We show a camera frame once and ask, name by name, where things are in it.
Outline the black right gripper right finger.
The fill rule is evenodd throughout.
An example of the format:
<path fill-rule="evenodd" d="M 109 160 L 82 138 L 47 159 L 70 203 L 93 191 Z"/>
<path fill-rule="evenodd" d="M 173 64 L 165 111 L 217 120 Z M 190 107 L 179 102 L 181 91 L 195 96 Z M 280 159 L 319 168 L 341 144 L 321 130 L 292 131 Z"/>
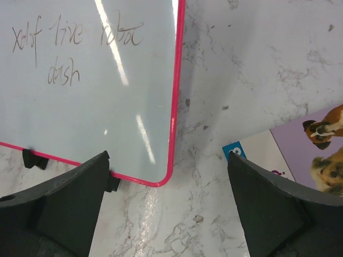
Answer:
<path fill-rule="evenodd" d="M 342 256 L 342 198 L 235 153 L 228 176 L 250 256 Z"/>

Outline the dog picture book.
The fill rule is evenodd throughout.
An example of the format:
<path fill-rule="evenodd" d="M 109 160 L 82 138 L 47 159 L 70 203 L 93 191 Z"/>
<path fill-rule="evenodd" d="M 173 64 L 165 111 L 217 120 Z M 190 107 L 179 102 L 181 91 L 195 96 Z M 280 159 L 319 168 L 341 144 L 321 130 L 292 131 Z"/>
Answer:
<path fill-rule="evenodd" d="M 295 119 L 222 148 L 282 177 L 342 196 L 342 105 Z"/>

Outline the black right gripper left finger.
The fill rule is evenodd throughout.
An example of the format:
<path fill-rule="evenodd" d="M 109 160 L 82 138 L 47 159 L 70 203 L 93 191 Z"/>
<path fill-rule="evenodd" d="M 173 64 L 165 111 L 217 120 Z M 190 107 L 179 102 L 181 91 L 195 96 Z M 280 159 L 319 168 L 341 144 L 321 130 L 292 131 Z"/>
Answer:
<path fill-rule="evenodd" d="M 102 152 L 1 197 L 1 256 L 88 256 L 109 175 L 109 155 Z"/>

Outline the black whiteboard stand foot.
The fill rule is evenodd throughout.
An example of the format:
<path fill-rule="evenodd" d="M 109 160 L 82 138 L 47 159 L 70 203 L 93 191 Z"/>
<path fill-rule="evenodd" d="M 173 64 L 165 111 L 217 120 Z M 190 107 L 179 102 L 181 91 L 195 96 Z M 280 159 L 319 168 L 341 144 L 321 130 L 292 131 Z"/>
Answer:
<path fill-rule="evenodd" d="M 45 170 L 49 159 L 35 155 L 30 149 L 22 150 L 24 166 L 28 169 L 32 167 L 38 167 L 41 170 Z"/>
<path fill-rule="evenodd" d="M 109 171 L 109 176 L 107 178 L 105 191 L 109 193 L 112 191 L 116 192 L 118 190 L 120 182 L 121 182 L 121 179 L 115 177 L 114 174 L 111 171 Z"/>

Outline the pink framed whiteboard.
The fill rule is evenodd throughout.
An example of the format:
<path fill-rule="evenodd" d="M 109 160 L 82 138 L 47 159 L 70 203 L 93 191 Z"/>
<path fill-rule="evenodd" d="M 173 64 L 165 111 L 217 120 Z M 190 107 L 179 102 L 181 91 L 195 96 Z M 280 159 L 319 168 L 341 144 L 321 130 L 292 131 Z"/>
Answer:
<path fill-rule="evenodd" d="M 185 1 L 1 1 L 1 145 L 173 173 Z"/>

